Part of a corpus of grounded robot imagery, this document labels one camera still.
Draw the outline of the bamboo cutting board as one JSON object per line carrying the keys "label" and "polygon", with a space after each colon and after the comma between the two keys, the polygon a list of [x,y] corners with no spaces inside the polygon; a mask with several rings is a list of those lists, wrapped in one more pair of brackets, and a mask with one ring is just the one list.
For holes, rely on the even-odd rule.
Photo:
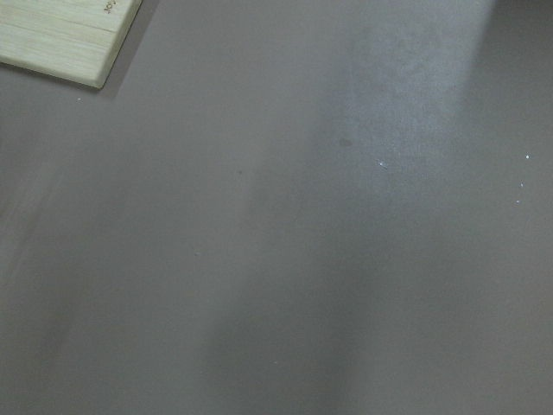
{"label": "bamboo cutting board", "polygon": [[100,89],[142,3],[2,1],[1,62]]}

